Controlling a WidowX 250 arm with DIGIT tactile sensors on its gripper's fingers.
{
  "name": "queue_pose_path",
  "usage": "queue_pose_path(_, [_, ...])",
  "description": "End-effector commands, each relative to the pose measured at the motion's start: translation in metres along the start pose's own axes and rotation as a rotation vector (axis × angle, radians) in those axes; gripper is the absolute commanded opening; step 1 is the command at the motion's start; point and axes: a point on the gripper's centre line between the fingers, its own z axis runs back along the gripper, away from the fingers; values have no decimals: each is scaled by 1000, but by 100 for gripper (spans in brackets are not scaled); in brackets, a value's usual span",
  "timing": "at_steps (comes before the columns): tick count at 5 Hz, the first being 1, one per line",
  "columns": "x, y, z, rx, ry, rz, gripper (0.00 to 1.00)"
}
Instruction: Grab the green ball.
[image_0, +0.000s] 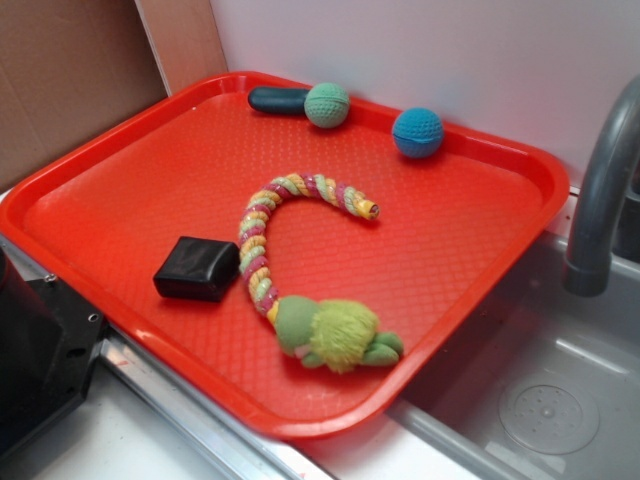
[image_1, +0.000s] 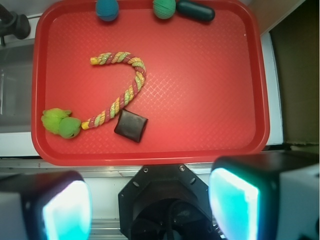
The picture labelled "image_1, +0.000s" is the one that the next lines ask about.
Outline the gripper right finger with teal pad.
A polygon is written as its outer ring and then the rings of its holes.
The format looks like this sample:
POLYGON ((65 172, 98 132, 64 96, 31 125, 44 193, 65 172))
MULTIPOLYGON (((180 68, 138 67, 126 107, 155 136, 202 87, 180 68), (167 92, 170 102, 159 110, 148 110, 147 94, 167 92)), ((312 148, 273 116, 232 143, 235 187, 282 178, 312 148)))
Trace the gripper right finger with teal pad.
POLYGON ((317 240, 320 156, 262 152, 219 157, 209 176, 208 197, 228 240, 317 240))

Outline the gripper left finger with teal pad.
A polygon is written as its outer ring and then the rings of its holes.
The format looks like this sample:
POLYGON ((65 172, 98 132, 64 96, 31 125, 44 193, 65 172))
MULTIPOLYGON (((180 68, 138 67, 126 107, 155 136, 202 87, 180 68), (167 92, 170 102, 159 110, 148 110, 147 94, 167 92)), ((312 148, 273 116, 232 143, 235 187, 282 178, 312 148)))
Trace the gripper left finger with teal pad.
POLYGON ((0 178, 2 240, 87 240, 92 217, 90 187, 77 171, 0 178))

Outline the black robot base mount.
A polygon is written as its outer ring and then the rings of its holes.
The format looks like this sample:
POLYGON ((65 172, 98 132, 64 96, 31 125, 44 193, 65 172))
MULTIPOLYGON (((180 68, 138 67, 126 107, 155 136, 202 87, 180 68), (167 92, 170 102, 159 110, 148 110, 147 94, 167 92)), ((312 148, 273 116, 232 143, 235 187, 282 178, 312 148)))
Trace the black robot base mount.
POLYGON ((209 188, 184 164, 144 165, 118 194, 129 240, 220 240, 209 188))

